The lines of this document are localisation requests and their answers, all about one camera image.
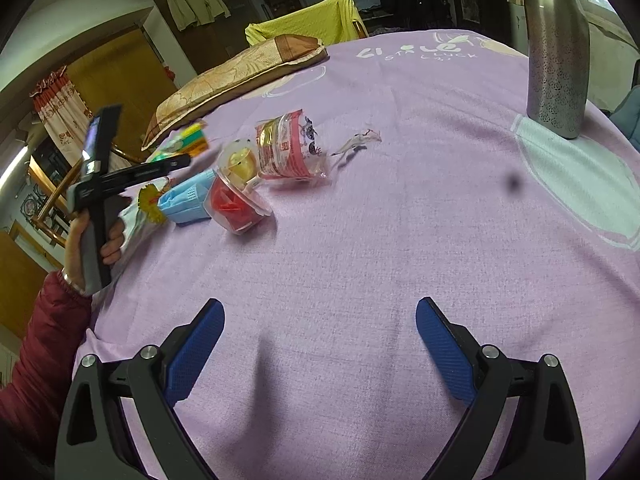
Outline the red jacket left forearm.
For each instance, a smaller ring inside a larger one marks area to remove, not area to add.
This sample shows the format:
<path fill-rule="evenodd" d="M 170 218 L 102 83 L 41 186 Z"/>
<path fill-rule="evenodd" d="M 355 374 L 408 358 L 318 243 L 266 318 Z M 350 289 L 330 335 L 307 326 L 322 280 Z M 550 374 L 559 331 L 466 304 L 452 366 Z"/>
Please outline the red jacket left forearm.
<path fill-rule="evenodd" d="M 91 299 L 60 271 L 38 292 L 9 385 L 1 390 L 1 423 L 26 442 L 46 442 L 58 426 L 77 349 L 91 321 Z"/>

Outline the person left hand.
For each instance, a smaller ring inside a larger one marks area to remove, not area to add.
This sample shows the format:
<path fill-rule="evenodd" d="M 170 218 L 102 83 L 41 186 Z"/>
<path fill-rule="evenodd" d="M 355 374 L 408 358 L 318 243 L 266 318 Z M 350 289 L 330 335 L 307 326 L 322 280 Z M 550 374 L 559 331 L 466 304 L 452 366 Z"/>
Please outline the person left hand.
<path fill-rule="evenodd" d="M 63 276 L 65 281 L 81 295 L 89 296 L 90 288 L 86 285 L 84 264 L 82 263 L 81 240 L 85 230 L 90 226 L 90 216 L 84 210 L 76 214 L 70 224 L 65 245 Z M 125 243 L 125 222 L 117 217 L 108 231 L 106 243 L 100 249 L 100 256 L 106 266 L 114 266 L 122 258 L 122 245 Z"/>

